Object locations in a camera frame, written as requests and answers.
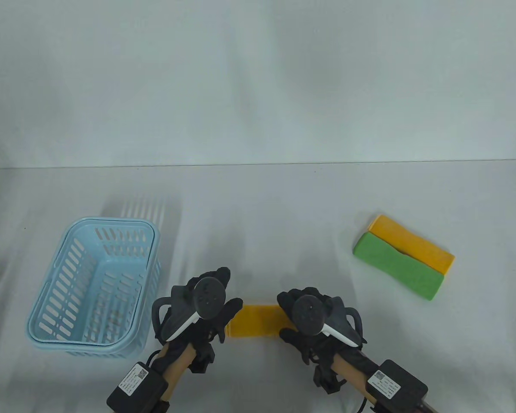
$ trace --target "black circular sensor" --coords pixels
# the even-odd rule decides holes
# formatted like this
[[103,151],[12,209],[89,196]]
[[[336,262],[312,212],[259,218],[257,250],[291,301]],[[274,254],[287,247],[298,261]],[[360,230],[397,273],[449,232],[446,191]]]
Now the black circular sensor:
[[217,278],[204,277],[193,289],[193,305],[199,317],[210,320],[225,304],[225,288]]
[[319,298],[303,295],[293,305],[292,321],[306,336],[317,336],[325,325],[325,312]]

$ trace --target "black control box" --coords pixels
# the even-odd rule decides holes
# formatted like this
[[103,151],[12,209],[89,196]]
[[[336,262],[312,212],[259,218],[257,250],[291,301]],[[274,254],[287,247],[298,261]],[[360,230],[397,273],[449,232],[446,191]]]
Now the black control box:
[[365,389],[391,413],[414,412],[428,392],[426,384],[392,360],[382,363]]
[[160,374],[138,362],[107,398],[107,405],[116,413],[150,413],[167,388]]

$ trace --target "green sponge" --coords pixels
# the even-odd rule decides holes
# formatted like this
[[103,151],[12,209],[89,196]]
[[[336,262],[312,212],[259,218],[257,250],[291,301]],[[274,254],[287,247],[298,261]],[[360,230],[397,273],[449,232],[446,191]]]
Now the green sponge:
[[443,281],[443,274],[398,252],[387,242],[366,232],[354,248],[354,255],[390,274],[425,299],[433,299]]

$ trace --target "black glove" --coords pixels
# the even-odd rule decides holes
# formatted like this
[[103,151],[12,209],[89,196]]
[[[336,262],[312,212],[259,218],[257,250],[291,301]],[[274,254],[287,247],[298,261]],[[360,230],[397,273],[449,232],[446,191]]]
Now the black glove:
[[[294,303],[304,295],[312,295],[319,299],[323,304],[323,310],[329,315],[331,309],[326,301],[330,299],[327,295],[322,295],[316,288],[307,287],[303,290],[292,289],[288,293],[283,291],[277,296],[279,306],[285,311],[289,319],[293,321]],[[358,347],[350,347],[339,341],[333,336],[325,336],[319,333],[316,336],[307,336],[299,331],[290,328],[283,328],[279,332],[281,339],[296,347],[301,353],[302,360],[305,364],[309,364],[310,360],[317,364],[315,373],[313,374],[313,382],[318,387],[323,387],[327,394],[335,393],[340,387],[346,383],[346,380],[338,381],[336,373],[331,370],[335,354],[339,354],[344,360],[350,363],[367,376],[374,374],[378,365],[363,355],[361,349],[363,343],[367,341],[363,338],[362,321],[356,309],[347,307],[346,315],[350,315],[354,320],[355,331],[361,338]]]
[[[230,279],[230,271],[227,267],[218,268],[216,271],[209,271],[208,273],[201,274],[199,277],[191,278],[186,285],[189,292],[193,291],[195,286],[201,279],[205,277],[214,277],[218,279],[222,285],[227,287]],[[158,307],[160,307],[160,299],[156,301]],[[231,321],[231,319],[243,308],[242,299],[230,299],[224,304],[218,315],[212,319],[199,319],[196,323],[189,325],[177,338],[169,342],[168,351],[163,358],[156,359],[151,368],[159,373],[162,373],[166,368],[172,364],[181,354],[184,352],[188,344],[192,344],[193,348],[197,352],[197,356],[189,366],[189,370],[192,373],[205,373],[206,368],[210,363],[214,362],[215,353],[212,349],[210,342],[218,335],[221,343],[225,340],[225,326]],[[154,311],[154,330],[155,336],[159,342],[164,345],[166,342],[160,337],[160,329],[162,325],[168,320],[172,314],[172,308],[170,307],[164,316],[162,323],[158,322],[158,311]],[[155,356],[152,354],[148,360],[148,364],[151,359]]]

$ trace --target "light blue plastic basket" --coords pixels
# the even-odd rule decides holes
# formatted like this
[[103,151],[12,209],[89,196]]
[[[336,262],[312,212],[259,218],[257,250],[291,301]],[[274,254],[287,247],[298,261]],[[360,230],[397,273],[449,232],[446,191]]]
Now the light blue plastic basket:
[[27,322],[38,348],[126,358],[142,351],[160,277],[151,222],[83,218],[65,232]]

